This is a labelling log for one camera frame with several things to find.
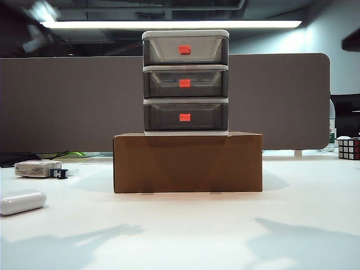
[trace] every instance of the green object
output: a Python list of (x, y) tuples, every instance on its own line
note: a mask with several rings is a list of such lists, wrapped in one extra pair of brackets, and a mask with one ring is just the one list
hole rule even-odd
[(74, 155), (79, 155), (79, 156), (85, 155), (85, 153), (82, 153), (82, 152), (69, 152), (69, 154), (74, 154)]
[(335, 133), (330, 133), (329, 143), (335, 143)]

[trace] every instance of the white power bank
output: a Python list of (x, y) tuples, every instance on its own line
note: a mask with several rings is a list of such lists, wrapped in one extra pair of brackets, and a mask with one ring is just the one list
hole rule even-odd
[(54, 160), (28, 160), (15, 163), (15, 175), (49, 177), (50, 169), (61, 169), (62, 162)]
[(22, 190), (1, 194), (0, 213), (12, 215), (36, 208), (41, 208), (46, 202), (44, 192), (38, 190)]

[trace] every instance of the plastic drawer unit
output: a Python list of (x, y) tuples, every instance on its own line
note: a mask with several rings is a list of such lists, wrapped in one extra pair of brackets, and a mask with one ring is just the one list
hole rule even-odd
[(228, 67), (223, 65), (146, 66), (144, 98), (227, 97)]
[(144, 105), (145, 131), (227, 131), (227, 103)]
[(151, 65), (228, 65), (225, 30), (147, 31), (142, 34), (143, 63)]

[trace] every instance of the rubik's cube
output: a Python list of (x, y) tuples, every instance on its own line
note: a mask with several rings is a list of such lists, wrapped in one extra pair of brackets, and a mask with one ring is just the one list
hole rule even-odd
[(340, 139), (339, 159), (360, 160), (360, 138)]

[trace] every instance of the red drawer handle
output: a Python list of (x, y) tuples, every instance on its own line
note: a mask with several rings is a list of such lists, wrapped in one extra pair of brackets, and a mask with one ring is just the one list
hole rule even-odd
[(191, 54), (191, 46), (190, 45), (179, 45), (178, 51), (181, 55), (189, 55), (189, 54)]
[(190, 88), (191, 86), (190, 79), (179, 80), (179, 86), (180, 88)]
[(179, 114), (179, 121), (180, 122), (190, 122), (191, 114)]

